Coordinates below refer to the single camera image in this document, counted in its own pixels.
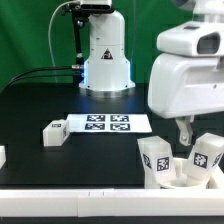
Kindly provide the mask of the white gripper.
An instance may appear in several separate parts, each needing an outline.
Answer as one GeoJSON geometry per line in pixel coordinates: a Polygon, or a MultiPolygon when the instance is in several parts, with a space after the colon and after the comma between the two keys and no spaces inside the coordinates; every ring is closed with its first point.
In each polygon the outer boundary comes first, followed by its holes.
{"type": "Polygon", "coordinates": [[[179,141],[190,146],[193,115],[224,111],[224,65],[218,58],[161,54],[151,70],[148,105],[163,118],[176,118],[179,141]]]}

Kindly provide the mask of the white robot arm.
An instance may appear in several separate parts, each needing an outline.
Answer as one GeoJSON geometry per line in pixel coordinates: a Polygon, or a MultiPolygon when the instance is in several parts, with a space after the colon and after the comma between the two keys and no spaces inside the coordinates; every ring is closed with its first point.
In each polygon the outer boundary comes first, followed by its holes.
{"type": "MultiPolygon", "coordinates": [[[[224,111],[224,0],[172,0],[193,19],[160,33],[162,52],[152,66],[148,106],[173,118],[183,145],[193,143],[196,115],[224,111]]],[[[116,96],[135,87],[124,53],[124,19],[111,0],[81,0],[90,12],[90,56],[80,89],[99,97],[116,96]]]]}

